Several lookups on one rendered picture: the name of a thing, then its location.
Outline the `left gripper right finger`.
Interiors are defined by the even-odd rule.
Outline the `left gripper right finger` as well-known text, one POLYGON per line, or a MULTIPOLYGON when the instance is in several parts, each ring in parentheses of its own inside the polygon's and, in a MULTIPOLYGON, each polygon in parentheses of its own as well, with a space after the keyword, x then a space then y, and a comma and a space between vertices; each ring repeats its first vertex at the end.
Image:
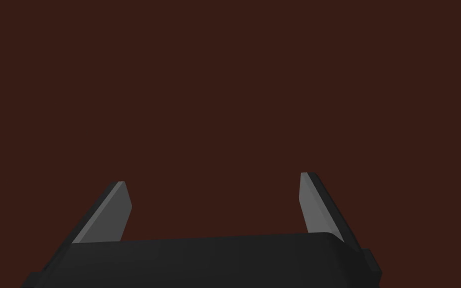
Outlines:
POLYGON ((362 250, 327 188, 314 172, 300 173, 299 204, 307 231, 331 233, 351 249, 362 250))

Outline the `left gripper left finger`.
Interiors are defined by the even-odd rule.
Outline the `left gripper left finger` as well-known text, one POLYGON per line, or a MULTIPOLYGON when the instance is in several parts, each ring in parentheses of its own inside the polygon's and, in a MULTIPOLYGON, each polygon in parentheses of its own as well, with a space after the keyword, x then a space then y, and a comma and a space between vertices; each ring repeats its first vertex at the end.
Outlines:
POLYGON ((131 210, 132 203, 126 183, 112 182, 83 215, 64 243, 118 242, 131 210))

